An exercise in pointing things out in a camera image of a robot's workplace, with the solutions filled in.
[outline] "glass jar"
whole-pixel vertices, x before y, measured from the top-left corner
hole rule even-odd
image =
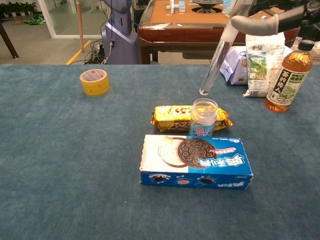
[[[194,101],[191,110],[191,136],[212,136],[217,120],[218,105],[208,98],[199,98]]]

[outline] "packing tape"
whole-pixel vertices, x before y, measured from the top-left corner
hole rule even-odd
[[[102,69],[91,69],[80,75],[83,91],[86,95],[97,97],[109,91],[108,74]]]

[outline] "yellow snack wrapper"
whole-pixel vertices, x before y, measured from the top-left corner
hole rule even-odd
[[[151,124],[160,132],[186,133],[189,132],[191,120],[191,105],[156,106],[152,113]],[[232,126],[229,114],[218,108],[214,130]]]

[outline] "test tube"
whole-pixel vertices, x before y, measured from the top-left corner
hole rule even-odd
[[[229,21],[223,30],[218,46],[212,57],[209,70],[201,84],[199,90],[201,95],[205,96],[209,94],[219,74],[221,65],[226,59],[227,53],[238,35],[238,30],[231,24],[231,18],[233,16],[247,17],[253,2],[254,0],[233,0],[229,10]]]

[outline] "cookie box lid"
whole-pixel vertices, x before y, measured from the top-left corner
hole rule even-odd
[[[140,171],[253,176],[237,137],[145,135]]]

